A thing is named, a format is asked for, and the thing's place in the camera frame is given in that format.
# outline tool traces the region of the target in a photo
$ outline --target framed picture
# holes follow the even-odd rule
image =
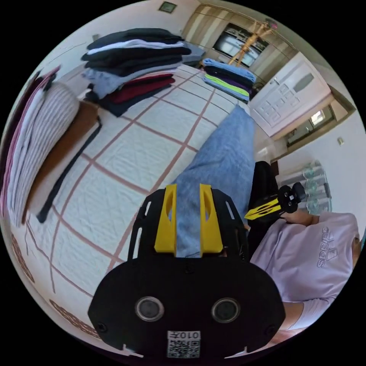
[[[176,7],[177,7],[177,6],[176,6],[175,4],[169,3],[168,1],[164,1],[164,2],[161,4],[161,6],[160,6],[159,10],[160,10],[160,11],[164,11],[165,13],[169,13],[169,14],[171,14],[171,13],[174,11],[174,9],[175,9]]]

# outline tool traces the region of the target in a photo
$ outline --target ceiling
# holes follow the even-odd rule
[[[221,8],[226,8],[227,10],[231,10],[235,13],[241,13],[243,15],[254,18],[258,21],[264,21],[265,18],[268,18],[267,15],[260,13],[256,10],[227,1],[222,0],[198,0],[198,1],[201,2],[202,4],[215,5]],[[301,53],[303,53],[305,57],[308,58],[309,61],[324,66],[328,69],[332,69],[329,63],[324,59],[322,55],[320,55],[320,53],[314,47],[312,47],[298,34],[293,32],[290,28],[286,27],[282,23],[279,23],[277,20],[276,22],[278,25],[277,33],[280,34],[283,38],[285,38],[289,43],[291,43],[293,47],[295,47]]]

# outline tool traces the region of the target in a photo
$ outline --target wooden coat rack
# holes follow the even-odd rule
[[[246,42],[241,46],[240,51],[231,58],[231,60],[228,62],[228,65],[232,65],[235,60],[237,60],[236,66],[239,66],[244,55],[249,51],[249,47],[253,45],[258,40],[258,38],[263,38],[265,35],[269,34],[272,29],[277,29],[277,24],[271,19],[266,19],[263,23],[261,23],[260,27],[256,31],[255,29],[257,24],[258,22],[255,21],[251,27],[253,34],[248,37]]]

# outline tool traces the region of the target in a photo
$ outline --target folded green shirt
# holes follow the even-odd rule
[[[228,84],[228,83],[225,83],[225,81],[223,81],[223,80],[219,79],[218,77],[211,76],[211,75],[209,75],[209,74],[206,74],[205,76],[206,76],[209,80],[211,80],[211,81],[215,82],[215,83],[216,83],[216,84],[218,84],[218,85],[221,85],[221,86],[222,86],[222,87],[224,87],[224,88],[230,89],[230,90],[232,90],[232,91],[234,91],[234,92],[236,92],[236,93],[242,94],[242,95],[244,95],[244,96],[249,96],[249,93],[248,93],[246,90],[244,90],[244,89],[242,89],[242,88],[235,87],[235,86],[230,85],[230,84]]]

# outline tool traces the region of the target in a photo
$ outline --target lavender t-shirt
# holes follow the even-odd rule
[[[291,327],[313,324],[340,293],[352,272],[352,242],[359,238],[356,218],[323,212],[308,227],[277,220],[251,258],[276,283],[283,302],[303,302]]]

